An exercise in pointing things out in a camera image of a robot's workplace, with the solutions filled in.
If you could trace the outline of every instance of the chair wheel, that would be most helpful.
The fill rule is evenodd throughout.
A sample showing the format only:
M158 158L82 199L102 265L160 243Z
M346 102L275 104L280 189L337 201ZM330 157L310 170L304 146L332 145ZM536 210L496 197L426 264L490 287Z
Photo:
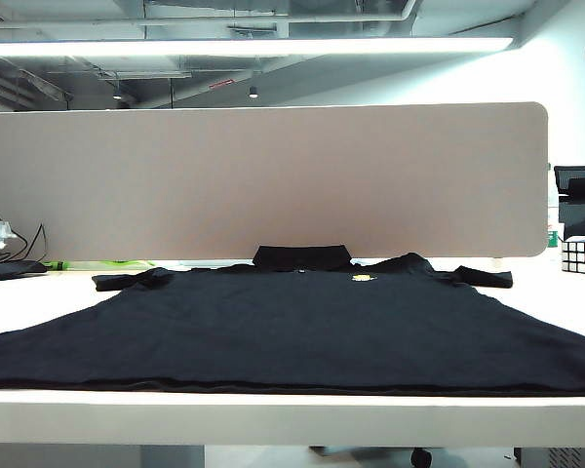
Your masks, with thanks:
M422 448L415 448L411 453L411 466L413 468L429 468L431 466L431 453Z

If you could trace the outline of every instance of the ceiling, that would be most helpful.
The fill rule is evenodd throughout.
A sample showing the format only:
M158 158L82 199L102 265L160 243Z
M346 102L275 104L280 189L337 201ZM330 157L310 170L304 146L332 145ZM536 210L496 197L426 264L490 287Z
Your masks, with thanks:
M407 1L0 0L0 41L443 36L521 15L535 3L417 0L411 16L404 21L286 23L270 22L268 18L397 15ZM193 17L201 19L184 20ZM202 17L231 19L208 21ZM104 24L125 19L183 20L146 26L127 21ZM11 28L13 21L19 24L17 28ZM178 106L247 105L246 93L240 90L245 90L249 82L263 83L263 90L286 89L290 98L303 93L299 82L313 81L315 89L328 89L442 59L453 57L0 58L0 106L5 110L114 108L117 102L112 96L118 85L123 97L120 107L165 106L171 96ZM229 87L215 86L220 83L229 83ZM254 105L277 103L275 95L269 97L262 92L261 96L264 99Z

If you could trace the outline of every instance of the rubik's cube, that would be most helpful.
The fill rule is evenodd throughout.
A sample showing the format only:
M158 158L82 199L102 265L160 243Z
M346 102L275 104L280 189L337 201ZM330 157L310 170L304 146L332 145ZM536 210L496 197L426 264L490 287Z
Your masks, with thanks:
M562 242L562 270L585 273L585 240Z

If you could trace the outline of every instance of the desk leg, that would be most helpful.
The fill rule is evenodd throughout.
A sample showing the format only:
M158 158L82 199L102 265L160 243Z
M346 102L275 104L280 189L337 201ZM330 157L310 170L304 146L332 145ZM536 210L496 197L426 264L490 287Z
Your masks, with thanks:
M204 446L140 446L140 468L204 468Z

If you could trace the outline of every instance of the desk divider panel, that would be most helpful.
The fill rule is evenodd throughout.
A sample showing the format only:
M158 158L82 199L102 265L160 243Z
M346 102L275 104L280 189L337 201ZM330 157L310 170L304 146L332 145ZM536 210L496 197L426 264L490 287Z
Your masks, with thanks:
M0 215L48 259L533 255L546 169L532 102L0 114Z

